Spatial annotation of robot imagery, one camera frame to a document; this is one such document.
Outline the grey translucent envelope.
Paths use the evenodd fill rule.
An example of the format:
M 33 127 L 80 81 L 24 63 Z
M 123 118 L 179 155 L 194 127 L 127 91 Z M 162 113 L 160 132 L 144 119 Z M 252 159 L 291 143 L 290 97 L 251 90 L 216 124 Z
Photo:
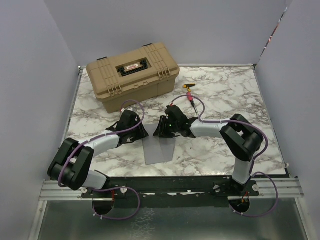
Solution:
M 176 139 L 153 136 L 157 128 L 155 123 L 147 124 L 144 128 L 149 135 L 142 139 L 145 164 L 155 165 L 172 161 Z

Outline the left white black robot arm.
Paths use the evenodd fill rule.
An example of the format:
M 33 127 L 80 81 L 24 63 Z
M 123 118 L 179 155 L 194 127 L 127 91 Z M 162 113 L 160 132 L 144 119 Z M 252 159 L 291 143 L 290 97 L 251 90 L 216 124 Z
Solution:
M 70 137 L 65 139 L 53 158 L 47 175 L 62 187 L 74 191 L 80 188 L 93 189 L 97 196 L 106 197 L 111 190 L 107 182 L 108 176 L 90 169 L 93 158 L 148 136 L 139 115 L 125 110 L 119 121 L 99 135 L 83 141 Z

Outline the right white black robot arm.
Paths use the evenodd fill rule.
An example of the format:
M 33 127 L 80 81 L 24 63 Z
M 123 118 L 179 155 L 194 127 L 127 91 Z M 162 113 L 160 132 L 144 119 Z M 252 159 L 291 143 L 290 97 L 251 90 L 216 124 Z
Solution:
M 185 138 L 223 139 L 235 157 L 231 176 L 233 181 L 229 189 L 236 196 L 247 191 L 254 159 L 259 156 L 257 151 L 263 142 L 268 141 L 267 136 L 241 114 L 235 114 L 230 119 L 200 120 L 196 117 L 188 118 L 176 105 L 167 106 L 153 135 L 166 139 L 178 135 Z

